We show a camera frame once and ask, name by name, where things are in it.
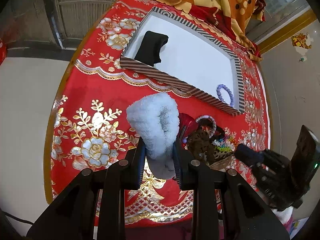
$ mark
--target orange blanket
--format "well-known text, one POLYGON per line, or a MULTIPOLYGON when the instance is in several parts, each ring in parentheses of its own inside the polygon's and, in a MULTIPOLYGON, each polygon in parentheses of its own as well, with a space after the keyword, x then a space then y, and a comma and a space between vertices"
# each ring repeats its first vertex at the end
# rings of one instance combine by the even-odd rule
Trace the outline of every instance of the orange blanket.
POLYGON ((251 59, 260 61, 256 45, 245 36, 245 28, 253 16, 263 21, 264 0, 157 0, 182 10, 223 31, 232 40, 248 48, 251 59))

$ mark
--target screw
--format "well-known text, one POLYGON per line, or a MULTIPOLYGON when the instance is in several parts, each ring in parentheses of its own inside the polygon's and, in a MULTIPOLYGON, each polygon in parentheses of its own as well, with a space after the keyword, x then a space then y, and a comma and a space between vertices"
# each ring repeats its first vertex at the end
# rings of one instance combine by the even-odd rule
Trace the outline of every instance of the screw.
POLYGON ((81 174, 83 176, 88 176, 91 173, 91 171, 92 171, 91 169, 87 168, 87 169, 82 170, 81 174))
POLYGON ((193 166, 199 166, 199 165, 200 165, 200 161, 198 161, 198 160, 192 160, 192 161, 191 161, 191 165, 193 165, 193 166))
POLYGON ((126 166, 126 165, 128 165, 128 161, 126 160, 126 159, 123 159, 123 160, 119 160, 119 165, 120 166, 126 166))
POLYGON ((228 170, 228 173, 229 173, 231 176, 236 176, 238 172, 237 172, 235 169, 229 169, 229 170, 228 170))

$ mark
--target red embroidered tablecloth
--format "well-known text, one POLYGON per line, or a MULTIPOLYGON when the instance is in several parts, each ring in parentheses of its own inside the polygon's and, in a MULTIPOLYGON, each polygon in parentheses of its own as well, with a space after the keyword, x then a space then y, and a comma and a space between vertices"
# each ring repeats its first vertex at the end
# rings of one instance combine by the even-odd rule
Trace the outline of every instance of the red embroidered tablecloth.
MULTIPOLYGON (((53 198, 80 170, 87 167, 105 169, 123 159, 127 149, 137 145, 139 135, 126 120, 126 108, 143 96, 157 92, 168 92, 176 100, 179 112, 194 118, 204 114, 214 117, 217 125, 230 136, 225 144, 232 149, 238 142, 255 150, 268 147, 268 113, 259 70, 244 48, 218 30, 211 32, 207 29, 240 59, 245 114, 232 117, 175 88, 120 67, 123 47, 155 5, 181 15, 174 7, 153 0, 118 0, 82 48, 64 88, 53 128, 53 198)), ((248 167, 234 158, 229 166, 239 171, 255 188, 255 178, 248 167)), ((146 165, 140 190, 125 193, 125 223, 135 227, 186 219, 191 216, 192 201, 191 191, 181 192, 175 181, 155 178, 146 165)))

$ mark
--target white flower pattern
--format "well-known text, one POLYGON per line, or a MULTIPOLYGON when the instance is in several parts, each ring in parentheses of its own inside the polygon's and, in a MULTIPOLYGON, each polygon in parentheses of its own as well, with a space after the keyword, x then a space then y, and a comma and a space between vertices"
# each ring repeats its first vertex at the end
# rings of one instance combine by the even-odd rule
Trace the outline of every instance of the white flower pattern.
POLYGON ((103 115, 100 112, 96 112, 92 117, 92 124, 95 129, 99 129, 103 124, 103 115))
POLYGON ((55 160, 58 159, 58 154, 62 153, 62 148, 60 144, 61 144, 60 136, 53 136, 51 157, 55 160))
POLYGON ((121 31, 119 24, 112 21, 110 18, 103 18, 98 24, 97 29, 98 28, 100 28, 104 33, 107 33, 108 31, 119 33, 121 31))
POLYGON ((140 22, 135 19, 123 19, 120 22, 120 26, 127 30, 136 30, 139 26, 140 22))
POLYGON ((63 110, 64 110, 63 107, 60 107, 60 108, 58 109, 57 114, 56 114, 56 120, 54 121, 54 125, 53 125, 54 128, 57 128, 57 127, 60 126, 60 123, 61 123, 61 115, 62 115, 62 113, 63 113, 63 110))
POLYGON ((113 49, 123 50, 130 38, 131 37, 128 34, 114 34, 106 39, 106 43, 113 49))
POLYGON ((114 63, 113 63, 114 65, 115 65, 115 67, 117 68, 117 69, 121 69, 121 66, 120 66, 120 59, 119 58, 117 58, 115 61, 114 61, 114 63))
POLYGON ((90 139, 86 138, 81 147, 73 147, 71 153, 76 156, 82 155, 89 165, 97 168, 102 165, 108 168, 117 161, 116 157, 118 156, 117 150, 110 150, 108 143, 104 143, 102 138, 95 136, 90 139))

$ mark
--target white fabric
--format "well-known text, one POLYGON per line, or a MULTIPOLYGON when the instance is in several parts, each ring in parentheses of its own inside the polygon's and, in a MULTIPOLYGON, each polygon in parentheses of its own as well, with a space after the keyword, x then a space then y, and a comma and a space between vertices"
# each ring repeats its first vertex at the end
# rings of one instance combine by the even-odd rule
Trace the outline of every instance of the white fabric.
POLYGON ((177 103, 167 93, 146 96, 127 108, 127 120, 143 139, 147 161, 159 179, 175 176, 172 147, 179 132, 177 103))
POLYGON ((290 217, 293 213, 293 206, 290 206, 286 208, 283 211, 278 211, 277 209, 271 209, 272 212, 277 216, 277 218, 280 220, 280 222, 285 225, 289 222, 290 217))

